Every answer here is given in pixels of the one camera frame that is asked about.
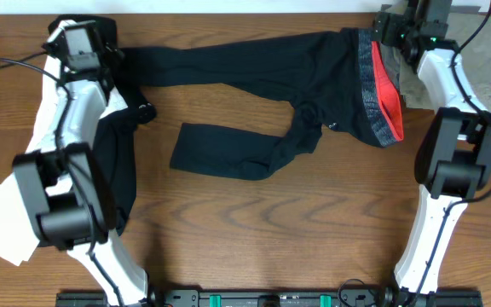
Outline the black leggings with red waistband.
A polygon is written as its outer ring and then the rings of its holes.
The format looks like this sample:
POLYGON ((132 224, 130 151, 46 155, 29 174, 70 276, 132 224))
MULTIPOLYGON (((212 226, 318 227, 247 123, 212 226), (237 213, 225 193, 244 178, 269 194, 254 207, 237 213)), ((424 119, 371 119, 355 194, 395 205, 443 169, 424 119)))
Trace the black leggings with red waistband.
POLYGON ((403 139, 400 96, 369 29, 195 49, 127 48, 117 78, 132 86, 226 84, 293 107, 282 137, 183 124, 170 159, 181 171, 263 180, 314 152, 323 127, 377 148, 403 139))

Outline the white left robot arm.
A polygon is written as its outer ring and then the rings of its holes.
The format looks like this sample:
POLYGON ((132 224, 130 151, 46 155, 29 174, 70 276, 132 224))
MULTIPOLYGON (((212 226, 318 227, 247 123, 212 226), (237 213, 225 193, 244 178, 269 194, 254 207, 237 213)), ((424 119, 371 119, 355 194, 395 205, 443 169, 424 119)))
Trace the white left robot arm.
POLYGON ((147 306, 148 277, 118 236, 113 193, 92 153, 114 86, 118 50, 94 20, 63 20, 44 49, 59 60, 58 106, 49 130, 13 173, 39 241, 80 262, 102 287, 105 306, 147 306))

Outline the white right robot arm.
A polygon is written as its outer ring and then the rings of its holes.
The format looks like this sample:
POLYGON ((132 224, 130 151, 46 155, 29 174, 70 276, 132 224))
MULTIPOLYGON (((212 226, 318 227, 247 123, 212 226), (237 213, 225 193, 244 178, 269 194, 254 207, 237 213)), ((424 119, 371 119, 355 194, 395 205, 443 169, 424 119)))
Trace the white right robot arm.
POLYGON ((438 275, 459 217, 491 196, 491 112, 462 66, 463 45, 446 37, 451 2, 410 1, 402 14, 380 12, 375 39, 401 52, 427 89, 436 113, 414 165, 419 206, 394 283, 377 306, 480 306, 467 288, 439 288, 438 275))

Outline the olive khaki garment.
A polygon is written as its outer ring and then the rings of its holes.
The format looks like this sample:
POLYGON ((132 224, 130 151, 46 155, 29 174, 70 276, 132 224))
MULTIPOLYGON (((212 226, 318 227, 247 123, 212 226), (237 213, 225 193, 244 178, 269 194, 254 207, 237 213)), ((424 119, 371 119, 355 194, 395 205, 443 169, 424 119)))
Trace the olive khaki garment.
MULTIPOLYGON (((453 5, 446 37, 459 44, 480 26, 483 16, 476 5, 453 5)), ((405 63, 398 49, 379 46, 385 70, 409 108, 432 109, 425 86, 405 63)), ((479 101, 491 112, 491 18, 461 52, 463 68, 479 101)))

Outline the black shirt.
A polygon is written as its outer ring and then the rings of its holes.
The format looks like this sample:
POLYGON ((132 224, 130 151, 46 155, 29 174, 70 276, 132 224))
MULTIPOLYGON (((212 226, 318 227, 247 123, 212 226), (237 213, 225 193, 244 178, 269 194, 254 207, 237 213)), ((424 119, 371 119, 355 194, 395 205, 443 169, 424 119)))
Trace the black shirt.
POLYGON ((118 74, 123 63, 111 69, 114 85, 108 106, 100 116, 93 155, 101 167, 116 205, 116 231, 122 234, 136 200, 136 159, 134 133, 139 125, 153 120, 157 111, 139 87, 118 74))

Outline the white garment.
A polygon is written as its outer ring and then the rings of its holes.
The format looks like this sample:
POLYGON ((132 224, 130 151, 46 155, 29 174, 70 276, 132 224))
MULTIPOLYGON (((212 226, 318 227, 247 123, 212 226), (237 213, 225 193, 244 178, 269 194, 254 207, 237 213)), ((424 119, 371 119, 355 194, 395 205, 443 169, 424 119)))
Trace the white garment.
MULTIPOLYGON (((99 24, 97 21, 95 23, 101 35, 99 24)), ((32 139, 22 154, 30 153, 42 141, 49 130, 58 106, 58 95, 52 77, 58 75, 60 62, 56 58, 50 57, 46 50, 45 53, 47 55, 45 66, 40 69, 40 73, 43 75, 42 100, 32 139)), ((14 177, 12 162, 11 174, 0 184, 0 258, 14 265, 20 265, 28 260, 39 246, 47 245, 39 241, 29 223, 26 208, 14 177)))

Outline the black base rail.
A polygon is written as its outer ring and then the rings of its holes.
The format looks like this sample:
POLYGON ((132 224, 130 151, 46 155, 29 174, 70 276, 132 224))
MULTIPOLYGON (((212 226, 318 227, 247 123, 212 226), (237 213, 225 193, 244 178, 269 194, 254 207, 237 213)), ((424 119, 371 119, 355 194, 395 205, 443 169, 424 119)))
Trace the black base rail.
POLYGON ((477 290, 442 289, 419 296, 392 287, 384 289, 355 280, 346 281, 334 292, 209 292, 180 289, 165 293, 150 288, 147 297, 133 306, 158 307, 483 307, 482 295, 477 290))

